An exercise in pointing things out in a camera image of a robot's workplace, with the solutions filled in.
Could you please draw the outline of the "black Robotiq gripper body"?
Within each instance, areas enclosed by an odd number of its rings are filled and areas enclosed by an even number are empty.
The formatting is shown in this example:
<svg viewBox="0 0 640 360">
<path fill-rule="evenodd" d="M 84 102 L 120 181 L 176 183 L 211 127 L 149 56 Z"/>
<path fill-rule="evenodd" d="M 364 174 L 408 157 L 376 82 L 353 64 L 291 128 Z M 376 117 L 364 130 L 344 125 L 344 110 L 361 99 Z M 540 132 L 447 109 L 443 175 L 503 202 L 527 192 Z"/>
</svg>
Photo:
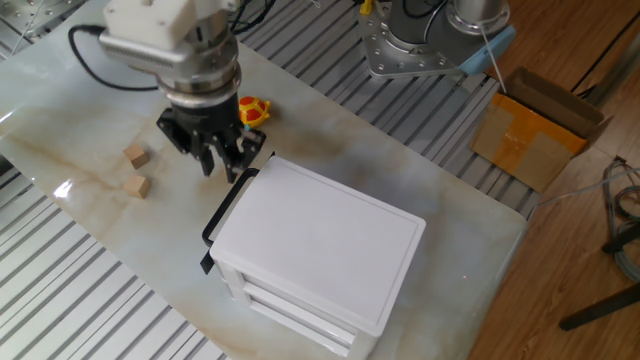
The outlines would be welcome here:
<svg viewBox="0 0 640 360">
<path fill-rule="evenodd" d="M 223 102 L 213 106 L 187 107 L 181 104 L 171 104 L 167 110 L 179 110 L 190 117 L 197 117 L 205 121 L 207 129 L 213 132 L 211 145 L 217 146 L 217 136 L 224 131 L 241 129 L 239 117 L 238 95 L 234 94 Z"/>
</svg>

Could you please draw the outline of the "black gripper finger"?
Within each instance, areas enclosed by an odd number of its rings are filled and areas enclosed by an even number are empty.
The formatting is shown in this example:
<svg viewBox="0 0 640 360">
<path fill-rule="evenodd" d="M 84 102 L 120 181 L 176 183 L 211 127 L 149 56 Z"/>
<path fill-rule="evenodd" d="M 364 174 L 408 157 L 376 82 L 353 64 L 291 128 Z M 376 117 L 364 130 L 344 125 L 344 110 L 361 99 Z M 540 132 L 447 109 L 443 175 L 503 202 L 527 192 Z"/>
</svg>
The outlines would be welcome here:
<svg viewBox="0 0 640 360">
<path fill-rule="evenodd" d="M 200 163 L 204 176 L 210 176 L 214 169 L 210 150 L 213 132 L 204 120 L 179 110 L 164 110 L 156 124 L 179 152 L 190 154 Z"/>
<path fill-rule="evenodd" d="M 217 152 L 229 183 L 246 170 L 260 152 L 266 134 L 256 129 L 231 129 L 217 136 Z"/>
</svg>

